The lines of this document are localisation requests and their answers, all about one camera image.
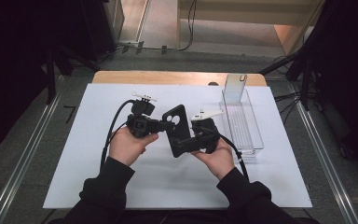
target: floor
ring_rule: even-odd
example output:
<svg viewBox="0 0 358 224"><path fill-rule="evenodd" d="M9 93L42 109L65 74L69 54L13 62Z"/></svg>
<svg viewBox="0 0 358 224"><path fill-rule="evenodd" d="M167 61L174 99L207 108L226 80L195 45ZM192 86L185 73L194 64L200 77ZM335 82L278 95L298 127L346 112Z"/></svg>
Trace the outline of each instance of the floor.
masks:
<svg viewBox="0 0 358 224"><path fill-rule="evenodd" d="M176 41L172 37L176 37L171 32L153 30L156 28L153 24L161 21L159 12L164 7L171 7L172 5L168 3L173 0L133 1L142 2L140 8L147 6L145 20L142 23L143 29L139 34L132 33L133 37L124 36L125 39L121 39L122 42L137 45L144 41L144 47L148 48L160 49L163 45L174 48ZM181 30L186 31L187 21L182 21L181 26L183 27ZM105 70L255 73L284 55L278 38L269 25L196 21L193 38L191 48L183 52L161 55L158 51L143 50L142 53L137 54L134 49L130 49L126 53L118 52L112 55L100 66ZM181 47L186 45L187 40L188 34L183 33L180 39ZM275 71L266 76L267 83L275 96L288 94L300 85L300 80L293 83L287 82L280 74L285 70L286 68L282 67L279 72ZM76 67L71 77L63 77L57 72L59 94L56 104L46 106L47 92L43 91L0 145L0 197L7 187L10 187L7 192L10 191L10 195L13 196L5 203L0 203L3 209L0 214L0 223L43 223L44 219L63 217L67 213L67 211L55 211L51 214L51 211L43 209L42 205L66 137L71 130L76 107L81 101L87 84L92 81L92 77L93 72L82 66ZM292 100L279 102L277 107L282 110ZM51 117L47 115L49 110L51 110ZM337 140L332 135L327 120L312 102L310 102L310 112L306 113L306 116L307 114L310 115L317 134L322 138L322 148L326 150L345 194L339 195L342 191L337 191L331 179L327 177L328 171L325 170L324 162L320 160L318 152L321 144L318 145L310 137L310 128L305 122L307 118L301 112L301 106L297 106L287 116L285 128L304 182L309 188L313 208L307 211L290 208L286 210L295 217L311 215L320 223L358 223L358 161L348 161L340 156ZM282 113L282 121L286 119L286 115L287 110L286 113ZM44 134L34 136L35 127L40 126L39 121L44 116L47 121L43 126ZM36 139L36 145L30 146L30 140L33 139ZM22 167L26 172L23 175L17 175L20 180L19 185L8 186L7 183L11 181L10 177L15 176L13 171L18 161L23 158L24 151L29 151L31 155L28 163ZM345 195L350 198L350 204L346 205L353 207L355 217L351 217L351 220L354 221L346 219L348 214L345 213L345 208L348 207L343 209L337 200L339 196Z"/></svg>

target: table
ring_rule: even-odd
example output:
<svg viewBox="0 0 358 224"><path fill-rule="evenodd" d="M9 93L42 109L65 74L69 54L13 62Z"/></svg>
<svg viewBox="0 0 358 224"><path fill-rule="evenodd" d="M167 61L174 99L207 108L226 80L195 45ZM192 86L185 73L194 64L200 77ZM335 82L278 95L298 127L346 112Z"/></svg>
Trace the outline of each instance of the table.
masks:
<svg viewBox="0 0 358 224"><path fill-rule="evenodd" d="M106 130L115 110L126 98L131 97L134 90L146 91L151 96L158 95L152 118L157 118L180 103L185 103L186 112L190 115L199 111L200 105L216 106L226 75L153 71L102 71L95 74L93 83L88 85L83 96L44 208L70 208L76 204L83 181L99 172ZM265 143L264 151L258 154L256 160L245 163L249 177L252 182L259 180L267 185L273 195L272 201L279 206L311 207L270 89L261 75L251 74L248 80L248 84L254 85L246 88L251 101L255 103L254 111ZM207 86L211 81L221 86ZM123 110L121 119L125 119L128 111ZM218 129L221 128L222 121L214 121ZM227 199L215 187L217 179L207 167L189 154L175 159L166 134L159 135L158 141L131 166L136 172L127 186L127 208L227 207Z"/></svg>
<svg viewBox="0 0 358 224"><path fill-rule="evenodd" d="M178 24L187 19L193 0L178 0ZM284 52L289 55L314 24L324 0L198 0L196 20L274 24ZM180 25L177 26L179 43Z"/></svg>

